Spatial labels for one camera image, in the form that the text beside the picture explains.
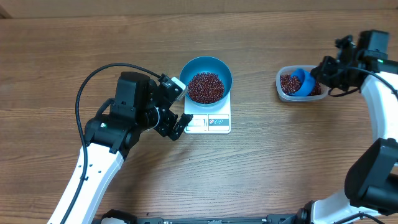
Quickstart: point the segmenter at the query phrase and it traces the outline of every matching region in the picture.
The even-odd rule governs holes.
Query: blue plastic scoop
[[[297,92],[293,93],[292,96],[308,96],[315,87],[315,79],[311,76],[311,74],[299,68],[291,74],[290,78],[297,77],[302,83],[301,87]]]

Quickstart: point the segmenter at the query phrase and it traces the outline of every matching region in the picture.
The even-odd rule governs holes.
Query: clear plastic container
[[[321,95],[318,96],[289,96],[282,91],[282,87],[280,85],[281,75],[291,75],[294,71],[296,71],[296,69],[299,68],[311,72],[311,70],[315,67],[316,66],[314,65],[293,65],[280,69],[278,74],[276,75],[276,89],[278,90],[278,95],[280,100],[284,102],[308,102],[308,101],[320,100],[326,97],[328,95],[329,88],[323,84],[321,84]]]

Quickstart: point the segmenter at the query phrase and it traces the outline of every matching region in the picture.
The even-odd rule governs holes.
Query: blue bowl
[[[187,92],[185,95],[186,99],[192,101],[194,104],[198,106],[214,106],[218,104],[219,102],[223,101],[228,93],[231,91],[232,88],[232,73],[229,70],[228,66],[222,62],[220,59],[214,58],[214,57],[209,57],[209,56],[202,56],[202,57],[197,57],[189,61],[181,71],[180,75],[180,81],[184,83],[187,87],[189,82],[192,80],[192,78],[202,72],[210,72],[210,73],[215,73],[218,75],[218,78],[223,82],[224,84],[224,94],[223,97],[214,103],[209,103],[209,104],[204,104],[204,103],[197,103],[193,101]]]

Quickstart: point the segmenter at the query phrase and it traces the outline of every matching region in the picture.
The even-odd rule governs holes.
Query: table surface
[[[197,56],[221,59],[234,78],[232,132],[175,142],[143,133],[97,217],[112,208],[138,217],[258,217],[328,197],[373,143],[367,106],[360,94],[283,103],[275,75],[317,65],[336,55],[335,38],[368,29],[391,33],[389,56],[398,60],[396,10],[0,20],[0,223],[50,218],[81,146],[77,90],[112,62],[173,77]],[[125,70],[90,80],[83,124],[114,96]],[[172,111],[181,114],[183,102]],[[398,223],[397,215],[382,219]]]

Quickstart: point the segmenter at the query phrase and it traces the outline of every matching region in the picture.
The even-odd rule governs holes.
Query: plastic container
[[[293,65],[280,69],[278,74],[276,75],[276,89],[278,91],[280,100],[282,100],[283,102],[296,103],[296,102],[308,102],[308,101],[320,100],[326,97],[328,95],[329,88],[323,84],[321,84],[321,95],[318,96],[289,96],[288,94],[285,94],[282,91],[282,87],[280,85],[281,75],[291,75],[298,68],[302,68],[308,72],[311,72],[311,70],[315,67],[316,66],[314,65]]]
[[[232,73],[229,70],[228,66],[218,58],[209,57],[209,56],[202,56],[197,57],[189,61],[183,68],[180,74],[180,81],[188,86],[189,82],[192,78],[202,72],[210,72],[215,73],[218,75],[218,78],[224,84],[224,93],[223,97],[214,103],[204,104],[204,103],[197,103],[189,97],[187,93],[185,95],[185,99],[192,101],[195,105],[203,106],[203,107],[211,107],[215,106],[218,103],[224,102],[227,99],[228,93],[231,91],[232,88]]]

